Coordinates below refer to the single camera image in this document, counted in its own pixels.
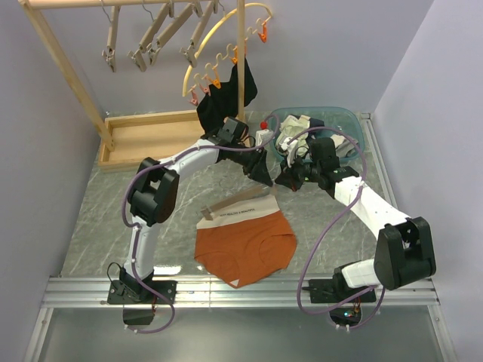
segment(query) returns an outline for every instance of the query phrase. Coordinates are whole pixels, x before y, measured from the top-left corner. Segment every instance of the orange clothespin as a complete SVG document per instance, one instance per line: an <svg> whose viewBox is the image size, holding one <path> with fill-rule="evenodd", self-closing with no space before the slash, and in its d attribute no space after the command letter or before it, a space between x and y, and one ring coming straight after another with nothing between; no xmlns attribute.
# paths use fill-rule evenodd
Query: orange clothespin
<svg viewBox="0 0 483 362"><path fill-rule="evenodd" d="M210 92L210 85L208 84L208 86L207 86L207 87L203 87L203 86L202 86L202 81L201 81L200 77L201 77L201 76L199 75L199 73L196 73L196 74L195 74L195 76L194 76L193 78L195 79L195 81L198 81L198 86L200 87L200 89L202 90L202 92L203 92L204 94L207 94L207 95L209 95L209 96L210 96L210 95L211 95L211 92Z"/></svg>
<svg viewBox="0 0 483 362"><path fill-rule="evenodd" d="M210 76L208 75L208 67L211 67L211 69L213 70L214 72L214 76L216 77L215 79L211 79ZM218 76L218 70L217 70L217 67L218 67L218 63L216 66L212 66L211 63L206 63L206 66L205 66L205 71L206 71L206 79L209 80L212 85L214 85L216 88L220 89L221 88L221 83L220 83L220 77Z"/></svg>
<svg viewBox="0 0 483 362"><path fill-rule="evenodd" d="M195 93L195 88L196 86L193 86L191 87L191 89L189 90L189 92L191 93L191 100L188 100L188 102L190 102L191 104L193 104L194 106L198 106L199 104L199 101L198 101L198 96L196 95Z"/></svg>
<svg viewBox="0 0 483 362"><path fill-rule="evenodd" d="M233 53L235 53L235 56L233 58L230 57L230 59L232 60L233 64L236 65L238 62L238 47L233 48Z"/></svg>
<svg viewBox="0 0 483 362"><path fill-rule="evenodd" d="M248 40L248 38L245 38L245 56L247 56L247 54L248 54L247 40ZM238 63L238 47L235 47L235 49L233 49L233 51L235 52L235 57L230 58L230 59L232 60L233 64L236 64L236 63Z"/></svg>
<svg viewBox="0 0 483 362"><path fill-rule="evenodd" d="M262 23L262 32L258 32L258 36L260 37L260 40L262 42L266 43L266 40L268 39L268 34L267 34L267 30L266 30L266 20Z"/></svg>

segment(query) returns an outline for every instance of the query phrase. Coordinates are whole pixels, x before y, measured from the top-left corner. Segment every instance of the pink clothespin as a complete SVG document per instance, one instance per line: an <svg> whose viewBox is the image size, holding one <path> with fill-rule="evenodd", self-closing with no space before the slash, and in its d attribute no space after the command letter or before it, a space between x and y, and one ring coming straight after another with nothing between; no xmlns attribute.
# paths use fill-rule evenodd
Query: pink clothespin
<svg viewBox="0 0 483 362"><path fill-rule="evenodd" d="M188 102L190 102L194 106L198 106L198 104L199 104L198 96L196 95L196 93L193 89L191 90L191 97L192 97L191 100L188 100Z"/></svg>

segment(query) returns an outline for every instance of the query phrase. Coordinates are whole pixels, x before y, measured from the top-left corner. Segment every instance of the wooden pole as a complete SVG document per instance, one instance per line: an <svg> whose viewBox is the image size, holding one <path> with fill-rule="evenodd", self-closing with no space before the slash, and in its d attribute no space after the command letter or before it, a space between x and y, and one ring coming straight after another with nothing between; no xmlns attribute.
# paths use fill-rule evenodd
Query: wooden pole
<svg viewBox="0 0 483 362"><path fill-rule="evenodd" d="M32 9L64 9L64 8L92 8L102 6L125 6L125 5L150 5L150 4L166 4L168 2L184 2L189 0L30 0Z"/></svg>
<svg viewBox="0 0 483 362"><path fill-rule="evenodd" d="M238 0L238 119L245 122L245 0Z"/></svg>
<svg viewBox="0 0 483 362"><path fill-rule="evenodd" d="M19 3L48 52L51 54L52 59L62 72L67 84L72 89L72 92L74 92L78 101L84 107L85 112L96 127L96 130L106 144L107 149L109 151L114 151L114 140L112 139L111 133L104 124L103 119L97 111L96 105L75 73L72 64L69 62L67 55L63 52L58 40L55 38L54 33L48 25L47 20L45 20L44 16L42 15L42 12L39 10L33 10L29 5L28 0L20 0Z"/></svg>

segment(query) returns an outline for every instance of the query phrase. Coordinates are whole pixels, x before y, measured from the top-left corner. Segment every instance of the wooden tray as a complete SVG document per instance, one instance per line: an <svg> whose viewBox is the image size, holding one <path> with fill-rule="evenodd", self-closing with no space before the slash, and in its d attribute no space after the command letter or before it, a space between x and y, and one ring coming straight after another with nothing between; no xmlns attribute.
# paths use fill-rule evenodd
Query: wooden tray
<svg viewBox="0 0 483 362"><path fill-rule="evenodd" d="M196 111L106 118L115 149L100 144L101 170L133 170L146 157L165 158L190 147L204 133Z"/></svg>

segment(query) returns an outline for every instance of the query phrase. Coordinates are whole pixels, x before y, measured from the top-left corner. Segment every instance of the black garment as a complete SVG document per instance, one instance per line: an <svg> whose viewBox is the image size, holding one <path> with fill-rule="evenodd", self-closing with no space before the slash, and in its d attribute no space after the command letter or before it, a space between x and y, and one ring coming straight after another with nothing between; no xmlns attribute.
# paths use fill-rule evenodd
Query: black garment
<svg viewBox="0 0 483 362"><path fill-rule="evenodd" d="M221 128L225 117L238 114L238 70L234 65L229 81L221 82L218 89L210 84L211 96L205 94L196 111L205 132ZM245 58L245 107L257 96L258 90Z"/></svg>

